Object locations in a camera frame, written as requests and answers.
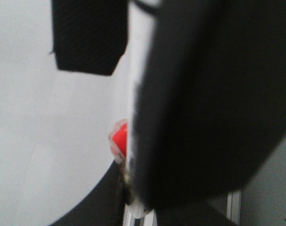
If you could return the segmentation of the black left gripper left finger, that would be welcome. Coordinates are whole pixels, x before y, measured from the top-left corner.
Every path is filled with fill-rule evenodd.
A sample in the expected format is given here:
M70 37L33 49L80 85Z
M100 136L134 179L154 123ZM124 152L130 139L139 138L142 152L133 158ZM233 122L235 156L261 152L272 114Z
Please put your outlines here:
M59 70L110 76L125 53L128 1L51 1L53 52Z

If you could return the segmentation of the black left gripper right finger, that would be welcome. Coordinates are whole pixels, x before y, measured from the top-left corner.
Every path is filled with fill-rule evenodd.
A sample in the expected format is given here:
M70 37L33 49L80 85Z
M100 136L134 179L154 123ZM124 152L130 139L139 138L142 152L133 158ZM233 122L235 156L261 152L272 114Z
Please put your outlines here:
M163 1L134 128L147 206L242 188L286 134L286 0Z

